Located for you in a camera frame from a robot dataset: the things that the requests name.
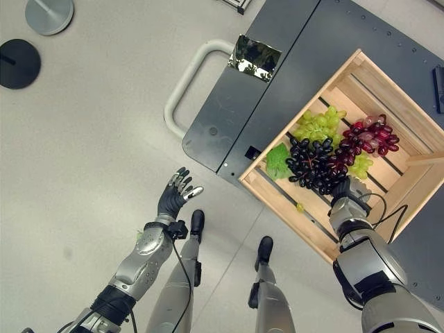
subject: wooden crate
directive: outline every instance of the wooden crate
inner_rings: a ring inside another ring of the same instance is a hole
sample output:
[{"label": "wooden crate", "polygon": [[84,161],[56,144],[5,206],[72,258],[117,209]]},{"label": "wooden crate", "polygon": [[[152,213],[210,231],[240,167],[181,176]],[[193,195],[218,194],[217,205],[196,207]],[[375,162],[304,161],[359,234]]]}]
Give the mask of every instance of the wooden crate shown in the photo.
[{"label": "wooden crate", "polygon": [[[327,216],[331,197],[319,196],[287,179],[273,182],[265,173],[266,154],[281,142],[290,146],[286,133],[298,127],[296,122],[303,113],[308,109],[314,114],[324,113],[329,105],[347,111],[339,126],[341,132],[348,127],[346,122],[354,123],[366,115],[384,113],[387,123],[400,138],[398,152],[389,152],[384,158],[371,157],[374,165],[368,170],[368,179],[364,180],[368,189],[384,196],[387,214],[401,205],[409,206],[395,237],[443,184],[444,131],[361,50],[357,50],[244,172],[239,181],[325,260],[332,262],[339,254],[339,246]],[[309,217],[299,213],[295,203],[302,203]],[[383,202],[371,196],[368,204],[372,207],[368,219],[376,223]],[[386,241],[395,222],[396,217],[376,229]]]}]

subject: grape bunch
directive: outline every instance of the grape bunch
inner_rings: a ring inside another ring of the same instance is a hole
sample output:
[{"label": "grape bunch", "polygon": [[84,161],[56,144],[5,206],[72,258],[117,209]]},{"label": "grape bunch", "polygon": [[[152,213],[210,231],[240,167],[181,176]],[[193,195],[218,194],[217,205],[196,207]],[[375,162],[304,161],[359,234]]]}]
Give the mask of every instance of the grape bunch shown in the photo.
[{"label": "grape bunch", "polygon": [[321,195],[330,194],[347,177],[347,170],[336,171],[327,165],[329,154],[333,151],[332,142],[331,138],[327,138],[322,143],[315,140],[310,145],[307,138],[298,141],[292,137],[291,157],[285,161],[294,174],[289,181],[299,182],[301,187],[317,189]]},{"label": "grape bunch", "polygon": [[341,136],[337,133],[339,119],[346,115],[346,111],[338,111],[334,106],[330,106],[324,114],[313,115],[307,110],[299,118],[299,127],[293,135],[299,141],[309,139],[311,142],[324,142],[329,137],[336,146],[341,141]]},{"label": "grape bunch", "polygon": [[348,171],[360,179],[367,179],[368,168],[373,165],[373,161],[363,152],[355,157],[355,163],[348,168]]},{"label": "grape bunch", "polygon": [[396,145],[400,139],[392,132],[392,127],[386,124],[385,114],[369,116],[358,120],[346,130],[343,133],[345,139],[341,143],[362,148],[374,157],[385,156],[389,151],[398,151],[400,148]]}]

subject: white handle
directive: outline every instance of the white handle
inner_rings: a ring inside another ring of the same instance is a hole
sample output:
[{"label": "white handle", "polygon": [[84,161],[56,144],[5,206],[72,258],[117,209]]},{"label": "white handle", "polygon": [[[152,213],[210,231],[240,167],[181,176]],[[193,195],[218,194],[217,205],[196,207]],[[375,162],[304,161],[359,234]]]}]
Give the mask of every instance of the white handle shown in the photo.
[{"label": "white handle", "polygon": [[203,60],[208,53],[213,51],[222,51],[228,55],[232,53],[234,49],[234,44],[226,42],[225,40],[209,40],[204,43],[199,50],[197,50],[193,59],[189,63],[188,67],[185,69],[184,74],[180,78],[177,85],[174,87],[166,105],[164,107],[164,120],[166,126],[171,132],[176,134],[179,138],[183,139],[186,131],[180,128],[174,121],[174,110],[178,106],[183,94],[187,90],[190,82],[193,80],[194,75],[198,71],[199,67],[202,65]]}]

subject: silver robot leg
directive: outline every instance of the silver robot leg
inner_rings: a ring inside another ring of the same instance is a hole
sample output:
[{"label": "silver robot leg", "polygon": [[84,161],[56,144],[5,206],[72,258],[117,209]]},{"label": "silver robot leg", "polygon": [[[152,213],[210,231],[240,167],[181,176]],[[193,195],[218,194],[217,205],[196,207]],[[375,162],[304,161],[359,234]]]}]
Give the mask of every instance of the silver robot leg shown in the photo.
[{"label": "silver robot leg", "polygon": [[273,240],[265,236],[257,251],[257,277],[248,305],[257,309],[256,333],[295,333],[290,306],[268,265],[272,249]]},{"label": "silver robot leg", "polygon": [[[184,244],[180,256],[191,282],[191,300],[175,333],[188,333],[193,314],[193,290],[200,284],[201,265],[198,262],[204,216],[198,210],[191,219],[189,240]],[[178,263],[173,269],[151,314],[146,333],[171,333],[188,303],[189,285],[184,271]]]}]

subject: black round base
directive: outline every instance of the black round base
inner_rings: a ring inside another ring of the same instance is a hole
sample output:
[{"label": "black round base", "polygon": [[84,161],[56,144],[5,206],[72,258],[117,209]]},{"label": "black round base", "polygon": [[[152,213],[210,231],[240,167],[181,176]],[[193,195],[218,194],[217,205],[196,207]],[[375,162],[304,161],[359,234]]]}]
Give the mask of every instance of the black round base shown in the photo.
[{"label": "black round base", "polygon": [[8,40],[0,46],[0,85],[28,87],[40,72],[40,55],[26,40]]}]

